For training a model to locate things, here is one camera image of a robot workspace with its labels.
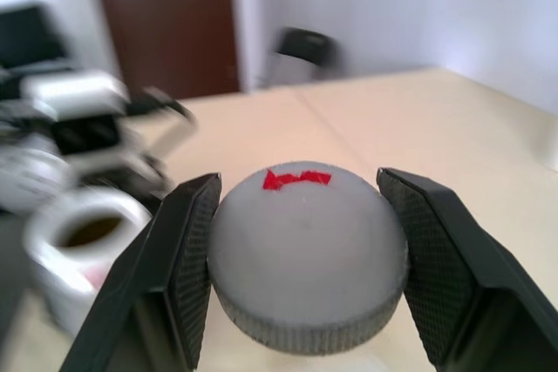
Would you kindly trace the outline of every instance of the chair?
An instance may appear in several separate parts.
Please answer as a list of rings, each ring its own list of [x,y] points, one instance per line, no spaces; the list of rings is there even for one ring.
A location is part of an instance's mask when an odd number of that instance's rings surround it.
[[[310,78],[318,80],[322,78],[324,69],[332,64],[334,52],[335,42],[330,37],[311,30],[284,28],[268,60],[260,87],[270,86],[280,56],[299,58],[313,64]]]
[[[74,68],[42,4],[0,10],[0,68],[7,74],[0,80],[0,100],[18,99],[26,76]]]

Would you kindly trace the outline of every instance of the brown door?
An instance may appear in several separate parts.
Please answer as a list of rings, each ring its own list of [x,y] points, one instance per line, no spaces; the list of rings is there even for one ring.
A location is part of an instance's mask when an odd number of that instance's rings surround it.
[[[103,0],[131,94],[173,98],[238,91],[231,0]]]

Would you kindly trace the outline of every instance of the red marking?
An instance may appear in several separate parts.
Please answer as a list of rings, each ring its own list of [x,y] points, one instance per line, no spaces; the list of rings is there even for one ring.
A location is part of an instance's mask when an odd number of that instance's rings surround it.
[[[84,273],[85,278],[96,290],[100,290],[105,282],[106,276],[111,270],[110,266],[94,267]]]
[[[329,173],[307,170],[302,172],[300,176],[296,176],[291,173],[276,175],[268,169],[268,174],[263,181],[263,189],[268,191],[278,191],[289,183],[297,182],[313,182],[321,185],[328,185],[330,180],[331,175]]]

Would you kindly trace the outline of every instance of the coffee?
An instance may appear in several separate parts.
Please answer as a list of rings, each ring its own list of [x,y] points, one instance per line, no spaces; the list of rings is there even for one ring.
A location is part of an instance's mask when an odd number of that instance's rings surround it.
[[[76,228],[70,235],[66,236],[58,246],[63,248],[81,247],[95,241],[104,239],[114,232],[122,223],[119,216],[104,217],[92,220]]]

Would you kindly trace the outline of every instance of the table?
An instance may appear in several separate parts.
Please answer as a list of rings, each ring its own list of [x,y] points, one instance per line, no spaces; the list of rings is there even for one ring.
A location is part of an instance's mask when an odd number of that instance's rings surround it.
[[[221,172],[224,196],[252,172],[295,159],[342,166],[372,184],[379,166],[423,174],[453,188],[558,307],[552,266],[558,244],[558,174],[540,163],[535,147],[554,123],[551,115],[435,69],[194,99],[185,105],[199,119],[200,130],[167,159],[175,182]],[[172,123],[165,118],[134,126],[149,142]],[[52,329],[35,298],[29,298],[23,312],[11,362],[3,370],[38,370],[38,364],[40,370],[57,370],[70,341]],[[212,295],[198,370],[434,369],[405,301],[365,345],[308,359],[252,342]]]

